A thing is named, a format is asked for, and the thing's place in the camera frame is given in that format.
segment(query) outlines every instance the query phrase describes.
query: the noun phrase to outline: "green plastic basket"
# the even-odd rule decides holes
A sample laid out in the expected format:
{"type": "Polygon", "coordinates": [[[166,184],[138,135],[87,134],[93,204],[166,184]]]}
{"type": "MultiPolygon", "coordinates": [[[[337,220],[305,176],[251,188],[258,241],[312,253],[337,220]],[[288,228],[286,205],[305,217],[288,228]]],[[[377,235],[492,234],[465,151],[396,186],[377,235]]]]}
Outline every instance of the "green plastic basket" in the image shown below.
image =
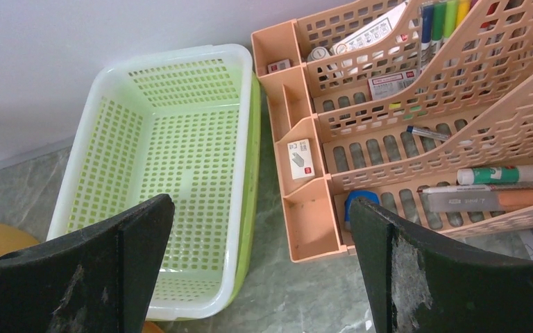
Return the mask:
{"type": "Polygon", "coordinates": [[[257,198],[260,87],[248,50],[201,46],[104,69],[48,239],[159,193],[176,211],[148,318],[204,318],[239,292],[257,198]]]}

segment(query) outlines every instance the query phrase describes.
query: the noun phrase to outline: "paper label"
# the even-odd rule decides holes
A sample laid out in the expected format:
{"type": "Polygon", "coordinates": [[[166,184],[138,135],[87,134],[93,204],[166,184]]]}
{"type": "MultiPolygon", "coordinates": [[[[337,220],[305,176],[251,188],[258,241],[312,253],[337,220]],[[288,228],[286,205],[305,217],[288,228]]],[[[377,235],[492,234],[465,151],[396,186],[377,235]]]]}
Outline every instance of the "paper label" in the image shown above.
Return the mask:
{"type": "Polygon", "coordinates": [[[520,171],[513,166],[503,168],[473,169],[474,184],[498,184],[502,182],[518,182],[520,171]]]}
{"type": "Polygon", "coordinates": [[[375,101],[393,96],[414,83],[417,76],[417,69],[412,69],[409,71],[370,78],[369,88],[371,89],[371,97],[375,101]]]}

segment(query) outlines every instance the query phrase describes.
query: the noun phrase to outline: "green glue stick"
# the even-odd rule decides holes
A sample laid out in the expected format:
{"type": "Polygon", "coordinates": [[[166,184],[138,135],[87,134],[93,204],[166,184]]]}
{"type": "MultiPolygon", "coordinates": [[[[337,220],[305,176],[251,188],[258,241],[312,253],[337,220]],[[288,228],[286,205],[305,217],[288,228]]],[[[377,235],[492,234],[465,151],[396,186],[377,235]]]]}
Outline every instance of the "green glue stick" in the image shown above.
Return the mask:
{"type": "Polygon", "coordinates": [[[461,185],[533,182],[533,165],[460,169],[457,180],[461,185]]]}

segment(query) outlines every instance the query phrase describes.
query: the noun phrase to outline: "yellow marker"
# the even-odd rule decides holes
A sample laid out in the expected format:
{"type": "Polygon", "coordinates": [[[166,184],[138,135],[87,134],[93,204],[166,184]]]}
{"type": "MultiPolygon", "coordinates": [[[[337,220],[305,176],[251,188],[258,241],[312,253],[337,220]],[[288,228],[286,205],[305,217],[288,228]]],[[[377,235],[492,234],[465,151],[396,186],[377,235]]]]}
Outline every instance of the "yellow marker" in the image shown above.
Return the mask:
{"type": "Polygon", "coordinates": [[[467,16],[469,8],[471,7],[471,0],[460,0],[459,9],[457,10],[457,26],[463,22],[465,16],[467,16]]]}

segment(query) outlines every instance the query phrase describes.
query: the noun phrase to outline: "green marker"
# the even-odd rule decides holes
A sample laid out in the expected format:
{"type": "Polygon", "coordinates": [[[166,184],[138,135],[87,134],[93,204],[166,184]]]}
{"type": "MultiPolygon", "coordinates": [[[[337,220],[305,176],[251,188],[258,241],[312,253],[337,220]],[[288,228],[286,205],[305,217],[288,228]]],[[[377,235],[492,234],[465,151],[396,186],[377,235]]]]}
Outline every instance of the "green marker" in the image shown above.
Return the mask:
{"type": "Polygon", "coordinates": [[[434,19],[432,21],[432,41],[430,42],[430,59],[442,47],[442,37],[444,32],[444,19],[446,16],[446,2],[441,1],[434,5],[434,19]]]}
{"type": "Polygon", "coordinates": [[[457,1],[450,0],[446,3],[446,18],[444,19],[444,37],[442,44],[445,44],[457,26],[457,1]]]}

